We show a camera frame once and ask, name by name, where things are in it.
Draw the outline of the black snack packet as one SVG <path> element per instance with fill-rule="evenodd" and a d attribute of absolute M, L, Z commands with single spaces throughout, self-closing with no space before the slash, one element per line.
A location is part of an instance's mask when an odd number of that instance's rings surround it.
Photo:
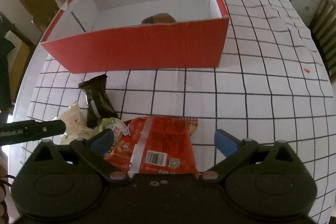
<path fill-rule="evenodd" d="M 86 95 L 89 128 L 95 128 L 100 119 L 118 117 L 106 93 L 107 78 L 108 76 L 103 74 L 78 84 L 79 89 Z"/>

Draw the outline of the red chip snack bag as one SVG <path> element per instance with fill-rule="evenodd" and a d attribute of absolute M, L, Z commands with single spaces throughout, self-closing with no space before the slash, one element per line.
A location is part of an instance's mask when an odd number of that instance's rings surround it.
<path fill-rule="evenodd" d="M 112 152 L 104 160 L 127 173 L 193 174 L 196 168 L 190 135 L 197 129 L 195 117 L 139 117 L 126 122 Z"/>

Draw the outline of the white black grid tablecloth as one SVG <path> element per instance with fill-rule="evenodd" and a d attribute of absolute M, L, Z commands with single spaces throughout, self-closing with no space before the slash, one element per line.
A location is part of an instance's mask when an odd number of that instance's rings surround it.
<path fill-rule="evenodd" d="M 146 116 L 195 117 L 199 176 L 126 173 L 103 178 L 62 135 L 22 143 L 13 200 L 23 223 L 328 223 L 335 202 L 334 94 L 320 54 L 288 0 L 223 0 L 228 29 L 215 68 L 71 73 L 39 44 L 25 119 L 54 121 L 78 84 L 106 74 L 125 124 Z M 258 149 L 221 180 L 201 174 L 226 157 L 221 129 Z"/>

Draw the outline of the yellow minion snack pack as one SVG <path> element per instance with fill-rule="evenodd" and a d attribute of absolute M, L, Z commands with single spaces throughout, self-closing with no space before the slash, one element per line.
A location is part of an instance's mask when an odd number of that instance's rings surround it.
<path fill-rule="evenodd" d="M 65 133 L 60 139 L 61 145 L 67 145 L 78 138 L 90 139 L 98 134 L 98 131 L 87 126 L 84 120 L 78 102 L 73 103 L 68 110 L 58 116 L 56 119 L 61 120 L 66 125 Z"/>

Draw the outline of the green white jelly pouch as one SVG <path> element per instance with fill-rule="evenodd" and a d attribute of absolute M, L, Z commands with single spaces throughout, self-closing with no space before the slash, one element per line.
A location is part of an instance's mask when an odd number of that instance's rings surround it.
<path fill-rule="evenodd" d="M 118 118 L 112 117 L 112 118 L 102 118 L 100 120 L 100 123 L 98 125 L 98 130 L 101 132 L 103 130 L 112 130 L 115 137 L 123 136 L 129 136 L 130 131 L 128 129 L 128 126 Z"/>

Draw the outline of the brown snack in box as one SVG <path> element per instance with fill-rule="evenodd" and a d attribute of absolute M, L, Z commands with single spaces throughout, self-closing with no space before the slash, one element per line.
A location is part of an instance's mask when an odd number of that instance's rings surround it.
<path fill-rule="evenodd" d="M 145 18 L 141 24 L 170 24 L 176 20 L 168 13 L 159 13 Z"/>

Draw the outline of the red white cardboard box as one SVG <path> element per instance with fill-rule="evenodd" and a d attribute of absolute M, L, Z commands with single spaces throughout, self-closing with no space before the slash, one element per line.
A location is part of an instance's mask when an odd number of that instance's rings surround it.
<path fill-rule="evenodd" d="M 41 45 L 71 73 L 215 68 L 223 0 L 66 0 Z"/>

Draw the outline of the right wooden chair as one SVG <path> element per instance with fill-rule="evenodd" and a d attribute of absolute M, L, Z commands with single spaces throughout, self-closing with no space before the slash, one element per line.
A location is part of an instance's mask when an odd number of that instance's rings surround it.
<path fill-rule="evenodd" d="M 336 2 L 321 0 L 309 29 L 331 82 L 335 82 Z"/>

